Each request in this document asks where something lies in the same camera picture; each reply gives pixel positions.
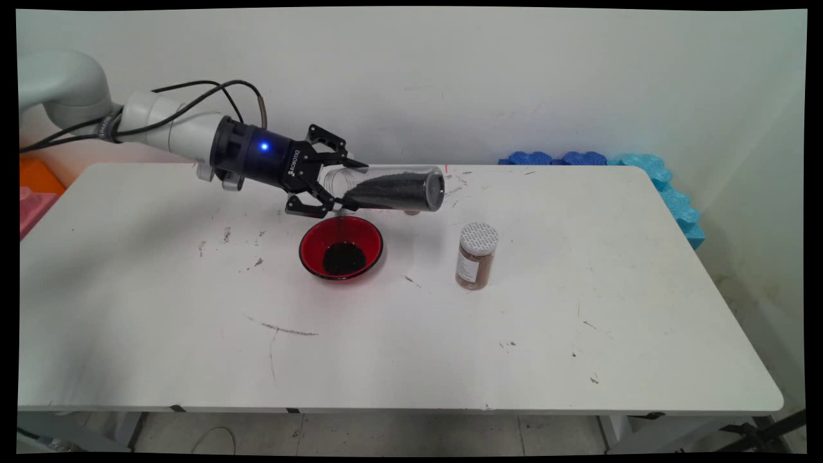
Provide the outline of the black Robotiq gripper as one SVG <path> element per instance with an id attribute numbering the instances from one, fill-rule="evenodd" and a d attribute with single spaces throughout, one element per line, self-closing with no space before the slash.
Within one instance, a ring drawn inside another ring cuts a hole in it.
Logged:
<path id="1" fill-rule="evenodd" d="M 314 145 L 327 152 L 314 150 Z M 349 197 L 335 197 L 320 185 L 323 166 L 368 169 L 368 164 L 350 158 L 347 142 L 316 124 L 311 124 L 304 140 L 276 134 L 253 124 L 224 117 L 224 188 L 239 192 L 245 181 L 256 181 L 288 193 L 311 193 L 318 204 L 303 203 L 290 194 L 285 213 L 323 219 L 336 205 L 356 212 L 361 203 Z"/>

